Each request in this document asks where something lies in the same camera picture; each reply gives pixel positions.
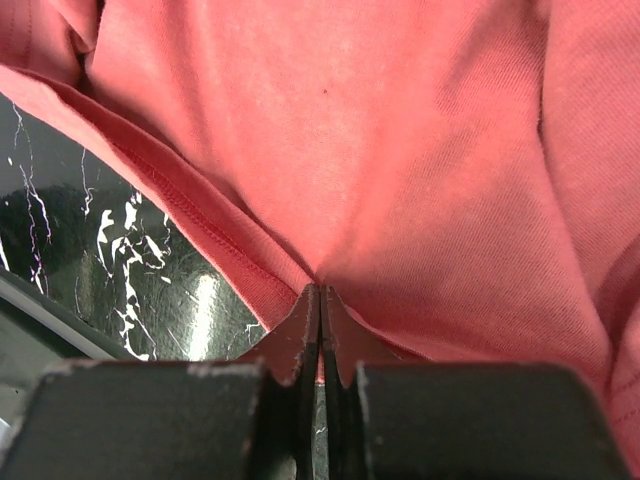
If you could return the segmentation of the salmon pink t-shirt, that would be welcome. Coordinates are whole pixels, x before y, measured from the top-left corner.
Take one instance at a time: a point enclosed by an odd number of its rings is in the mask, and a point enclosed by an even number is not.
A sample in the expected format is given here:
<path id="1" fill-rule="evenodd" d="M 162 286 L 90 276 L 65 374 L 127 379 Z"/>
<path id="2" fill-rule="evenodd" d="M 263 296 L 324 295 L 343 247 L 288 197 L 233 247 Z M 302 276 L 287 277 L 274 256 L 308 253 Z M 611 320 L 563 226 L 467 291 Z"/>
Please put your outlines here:
<path id="1" fill-rule="evenodd" d="M 635 1 L 5 1 L 1 90 L 266 329 L 309 283 L 434 361 L 562 363 L 639 469 Z"/>

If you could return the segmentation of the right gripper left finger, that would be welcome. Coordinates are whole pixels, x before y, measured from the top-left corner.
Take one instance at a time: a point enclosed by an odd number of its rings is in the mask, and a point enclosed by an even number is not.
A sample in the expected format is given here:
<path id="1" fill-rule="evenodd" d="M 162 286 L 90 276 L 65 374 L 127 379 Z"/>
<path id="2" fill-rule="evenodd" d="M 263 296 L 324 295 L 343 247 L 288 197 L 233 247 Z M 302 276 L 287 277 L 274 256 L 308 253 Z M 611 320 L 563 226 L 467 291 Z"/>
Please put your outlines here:
<path id="1" fill-rule="evenodd" d="M 5 479 L 310 479 L 320 291 L 232 361 L 72 360 L 1 445 Z"/>

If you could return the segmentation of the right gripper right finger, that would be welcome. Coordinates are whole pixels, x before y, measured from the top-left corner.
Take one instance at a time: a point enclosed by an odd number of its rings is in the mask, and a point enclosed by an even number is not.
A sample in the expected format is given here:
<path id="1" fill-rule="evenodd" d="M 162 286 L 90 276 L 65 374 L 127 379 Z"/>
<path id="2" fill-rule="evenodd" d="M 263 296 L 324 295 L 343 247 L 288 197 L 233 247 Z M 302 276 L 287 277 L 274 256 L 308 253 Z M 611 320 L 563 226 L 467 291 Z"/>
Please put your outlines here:
<path id="1" fill-rule="evenodd" d="M 548 363 L 393 352 L 319 294 L 333 479 L 627 479 L 589 388 Z"/>

